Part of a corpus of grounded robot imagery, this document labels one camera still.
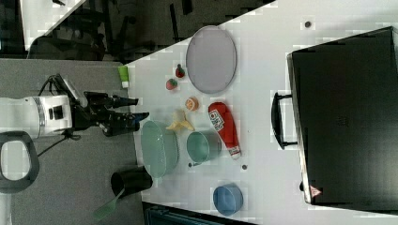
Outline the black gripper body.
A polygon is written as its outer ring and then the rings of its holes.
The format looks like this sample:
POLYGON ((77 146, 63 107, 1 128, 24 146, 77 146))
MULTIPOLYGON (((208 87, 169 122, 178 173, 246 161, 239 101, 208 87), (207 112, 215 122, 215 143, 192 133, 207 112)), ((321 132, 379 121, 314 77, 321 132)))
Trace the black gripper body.
POLYGON ((81 131, 91 127, 100 127, 105 136, 114 135, 111 126, 118 96, 109 96, 106 93, 84 92, 87 105, 84 107, 81 101, 75 97, 70 99, 72 130, 81 131))

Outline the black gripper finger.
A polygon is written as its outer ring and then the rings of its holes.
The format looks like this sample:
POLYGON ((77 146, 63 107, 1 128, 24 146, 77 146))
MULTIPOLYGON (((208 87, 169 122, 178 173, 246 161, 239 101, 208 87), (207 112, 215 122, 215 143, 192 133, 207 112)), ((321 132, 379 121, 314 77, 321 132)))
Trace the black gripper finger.
POLYGON ((138 102, 138 98, 113 97, 113 108, 116 109, 125 106, 137 105, 138 102))
POLYGON ((120 135, 138 131, 140 122, 145 120, 148 116, 148 112, 114 112, 110 117, 110 133, 112 135, 120 135))

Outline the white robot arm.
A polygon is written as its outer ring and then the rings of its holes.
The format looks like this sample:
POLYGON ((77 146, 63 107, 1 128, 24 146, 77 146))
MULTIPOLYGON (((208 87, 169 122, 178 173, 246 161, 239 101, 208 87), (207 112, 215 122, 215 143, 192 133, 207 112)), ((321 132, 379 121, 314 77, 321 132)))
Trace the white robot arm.
POLYGON ((62 135, 72 138, 75 131, 100 127, 107 137, 134 132, 147 112, 117 112, 124 106, 136 105, 136 98, 108 96, 86 92, 84 106, 74 96, 23 97, 1 99, 1 150, 10 153, 26 152, 27 174, 13 180, 1 173, 1 191, 14 194, 27 189, 38 177, 39 153, 34 140, 62 135))

